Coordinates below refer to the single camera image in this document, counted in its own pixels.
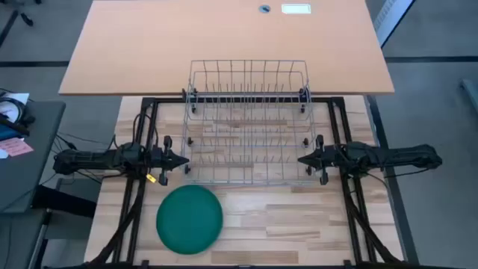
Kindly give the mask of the white perforated panel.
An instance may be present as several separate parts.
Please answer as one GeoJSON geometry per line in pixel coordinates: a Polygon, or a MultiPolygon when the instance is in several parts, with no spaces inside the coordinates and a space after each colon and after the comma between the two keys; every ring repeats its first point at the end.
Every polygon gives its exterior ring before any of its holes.
{"type": "Polygon", "coordinates": [[[382,49],[416,0],[385,0],[373,27],[382,49]]]}

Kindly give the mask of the black office chair base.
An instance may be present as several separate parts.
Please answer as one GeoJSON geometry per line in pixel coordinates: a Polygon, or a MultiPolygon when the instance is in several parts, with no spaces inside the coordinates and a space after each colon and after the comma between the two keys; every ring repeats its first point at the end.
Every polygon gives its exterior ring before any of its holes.
{"type": "Polygon", "coordinates": [[[25,3],[27,1],[28,0],[0,0],[0,4],[4,4],[6,6],[11,6],[13,8],[13,10],[21,16],[22,21],[26,25],[32,27],[34,25],[34,22],[31,19],[31,17],[28,16],[24,11],[25,3]]]}

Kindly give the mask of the grey side table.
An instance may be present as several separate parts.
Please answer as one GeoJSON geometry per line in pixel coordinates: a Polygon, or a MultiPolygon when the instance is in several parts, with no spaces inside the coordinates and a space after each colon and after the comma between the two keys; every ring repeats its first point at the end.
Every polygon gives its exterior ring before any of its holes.
{"type": "Polygon", "coordinates": [[[0,159],[0,214],[23,213],[31,207],[65,107],[59,101],[27,104],[35,121],[29,125],[29,136],[24,141],[33,150],[0,159]]]}

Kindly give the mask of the green round plate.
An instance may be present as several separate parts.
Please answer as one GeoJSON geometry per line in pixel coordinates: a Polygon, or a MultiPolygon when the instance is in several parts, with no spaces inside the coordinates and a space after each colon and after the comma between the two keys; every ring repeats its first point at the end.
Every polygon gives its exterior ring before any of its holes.
{"type": "Polygon", "coordinates": [[[156,215],[161,242],[174,253],[195,255],[207,250],[223,228],[223,209],[216,195],[199,185],[170,192],[156,215]]]}

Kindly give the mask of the white rectangular desk inlay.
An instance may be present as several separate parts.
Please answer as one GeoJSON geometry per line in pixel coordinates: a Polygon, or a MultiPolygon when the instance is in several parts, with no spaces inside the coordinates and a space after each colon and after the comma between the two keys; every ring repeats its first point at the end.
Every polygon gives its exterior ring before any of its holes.
{"type": "Polygon", "coordinates": [[[310,4],[283,4],[281,10],[284,14],[311,14],[310,4]]]}

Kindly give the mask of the blue flat object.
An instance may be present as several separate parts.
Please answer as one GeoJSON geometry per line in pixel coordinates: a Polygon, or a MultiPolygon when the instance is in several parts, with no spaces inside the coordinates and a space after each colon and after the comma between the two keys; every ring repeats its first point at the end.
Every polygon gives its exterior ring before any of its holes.
{"type": "Polygon", "coordinates": [[[18,132],[8,126],[0,125],[0,141],[17,137],[18,132]]]}

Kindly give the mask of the pink paper note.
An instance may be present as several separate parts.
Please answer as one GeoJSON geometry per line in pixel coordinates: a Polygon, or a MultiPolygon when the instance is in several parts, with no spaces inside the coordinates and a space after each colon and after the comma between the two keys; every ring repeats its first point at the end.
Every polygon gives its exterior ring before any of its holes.
{"type": "Polygon", "coordinates": [[[22,138],[14,137],[0,141],[0,159],[15,157],[33,151],[33,148],[30,147],[22,138]]]}

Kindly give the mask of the grey floor bar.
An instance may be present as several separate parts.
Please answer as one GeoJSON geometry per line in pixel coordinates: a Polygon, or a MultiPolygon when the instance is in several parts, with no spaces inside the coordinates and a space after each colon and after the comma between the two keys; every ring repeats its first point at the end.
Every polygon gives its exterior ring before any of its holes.
{"type": "Polygon", "coordinates": [[[466,92],[468,98],[474,106],[478,106],[478,88],[469,79],[462,79],[461,88],[466,92]]]}

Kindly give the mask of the grey metal table leg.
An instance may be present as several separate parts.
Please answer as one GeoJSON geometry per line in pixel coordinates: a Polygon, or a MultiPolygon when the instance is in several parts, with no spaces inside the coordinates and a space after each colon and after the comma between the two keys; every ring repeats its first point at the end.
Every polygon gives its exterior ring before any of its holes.
{"type": "Polygon", "coordinates": [[[43,257],[45,255],[46,247],[49,240],[46,238],[46,233],[52,218],[52,211],[50,209],[43,209],[41,211],[40,228],[37,233],[35,245],[31,254],[31,260],[28,269],[42,269],[43,257]]]}

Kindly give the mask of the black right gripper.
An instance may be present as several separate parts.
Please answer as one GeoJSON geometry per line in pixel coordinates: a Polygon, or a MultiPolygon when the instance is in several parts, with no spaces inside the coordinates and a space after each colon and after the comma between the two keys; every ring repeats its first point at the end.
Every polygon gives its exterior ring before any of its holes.
{"type": "MultiPolygon", "coordinates": [[[[321,176],[320,176],[320,184],[321,185],[326,185],[329,182],[329,176],[328,173],[326,172],[327,167],[334,167],[334,162],[336,159],[337,155],[337,148],[338,146],[336,144],[324,145],[324,138],[321,134],[319,134],[316,139],[316,149],[318,150],[318,158],[319,158],[319,167],[318,170],[321,171],[321,176]]],[[[317,157],[317,153],[313,151],[312,153],[308,155],[304,155],[302,157],[299,157],[299,163],[305,164],[308,167],[312,167],[314,169],[317,168],[317,162],[314,161],[317,157]]]]}

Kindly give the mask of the white paper sheet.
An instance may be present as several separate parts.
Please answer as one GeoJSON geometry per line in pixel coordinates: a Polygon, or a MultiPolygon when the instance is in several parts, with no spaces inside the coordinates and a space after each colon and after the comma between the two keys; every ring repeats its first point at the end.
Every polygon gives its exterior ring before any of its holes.
{"type": "Polygon", "coordinates": [[[24,123],[27,119],[28,93],[0,93],[0,116],[12,123],[24,123]]]}

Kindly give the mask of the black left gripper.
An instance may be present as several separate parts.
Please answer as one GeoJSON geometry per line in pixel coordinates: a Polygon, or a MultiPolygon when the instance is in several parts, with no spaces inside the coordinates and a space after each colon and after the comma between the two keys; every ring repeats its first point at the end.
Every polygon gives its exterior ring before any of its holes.
{"type": "Polygon", "coordinates": [[[168,178],[167,171],[174,170],[189,162],[188,158],[177,155],[171,150],[173,145],[172,138],[169,135],[164,137],[164,146],[160,148],[157,144],[151,149],[151,165],[153,168],[161,168],[161,173],[158,177],[160,185],[167,186],[168,178]]]}

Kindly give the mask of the black flat panel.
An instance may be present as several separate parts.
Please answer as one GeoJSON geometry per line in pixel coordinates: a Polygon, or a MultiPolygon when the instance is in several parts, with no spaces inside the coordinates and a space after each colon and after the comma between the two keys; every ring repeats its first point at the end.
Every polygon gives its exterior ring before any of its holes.
{"type": "Polygon", "coordinates": [[[45,208],[94,218],[96,203],[42,185],[36,187],[31,208],[45,208]]]}

